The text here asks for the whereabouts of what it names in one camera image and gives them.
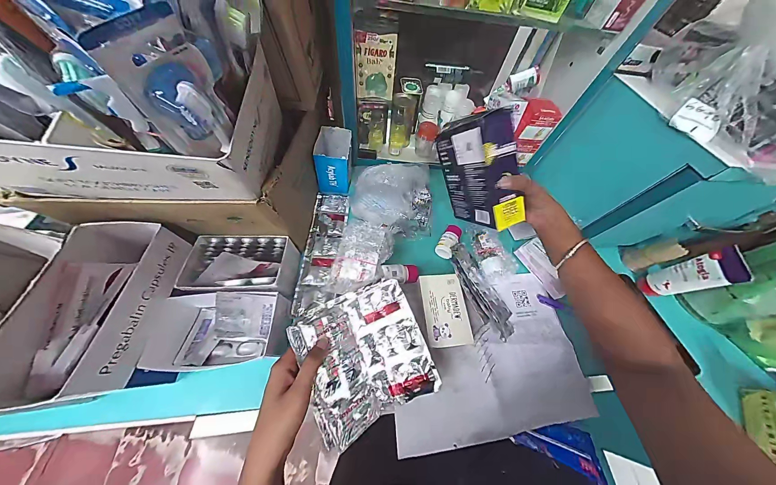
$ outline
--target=bracelet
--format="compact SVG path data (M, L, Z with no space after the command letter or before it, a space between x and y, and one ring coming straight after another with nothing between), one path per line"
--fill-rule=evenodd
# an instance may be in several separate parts
M571 248L571 250L567 252L567 254L565 255L565 257L561 258L561 261L559 261L559 264L555 265L555 270L556 270L556 272L558 272L558 271L559 271L559 268L561 268L561 265L565 264L565 261L566 261L566 260L569 260L569 259L571 259L571 257L572 257L573 255L575 255L575 254L577 253L577 251L578 251L580 248L582 248L582 247L583 247L583 245L584 245L584 244L586 244L588 241L589 241L588 239L583 239L582 241L580 241L579 243L577 243L577 245L576 245L576 246L574 246L573 248Z

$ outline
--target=pen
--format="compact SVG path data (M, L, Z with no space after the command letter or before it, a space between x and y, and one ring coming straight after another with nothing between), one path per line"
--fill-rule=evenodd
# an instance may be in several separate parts
M549 306L550 308L553 308L554 310L569 310L567 305L559 303L557 300L553 300L552 298L542 294L538 294L538 301L545 304L546 306Z

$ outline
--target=yellow label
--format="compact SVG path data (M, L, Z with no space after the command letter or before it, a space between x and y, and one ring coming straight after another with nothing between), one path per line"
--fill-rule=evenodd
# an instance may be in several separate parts
M523 204L523 196L493 205L493 216L496 218L496 230L508 229L512 225L525 221L526 205Z

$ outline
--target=cream tube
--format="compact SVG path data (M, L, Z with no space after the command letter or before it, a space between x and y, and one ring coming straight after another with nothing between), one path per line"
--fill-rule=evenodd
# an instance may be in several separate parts
M664 296L747 283L753 278L738 246L727 246L649 273L636 285L647 295Z

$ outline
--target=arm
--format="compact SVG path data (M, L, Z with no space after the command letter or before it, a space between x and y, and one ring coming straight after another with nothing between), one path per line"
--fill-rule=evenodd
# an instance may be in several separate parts
M286 350L272 366L272 373L265 384L260 415L256 426L244 469L239 477L239 485L281 485L286 456L292 449L298 428L304 422L304 414L310 403L310 390L317 370L325 358L328 341L319 339L298 369L292 349Z
M499 186L526 196L526 218L556 264L582 235L547 191L524 176ZM664 485L776 485L776 465L714 403L641 297L589 244L559 270L579 319Z

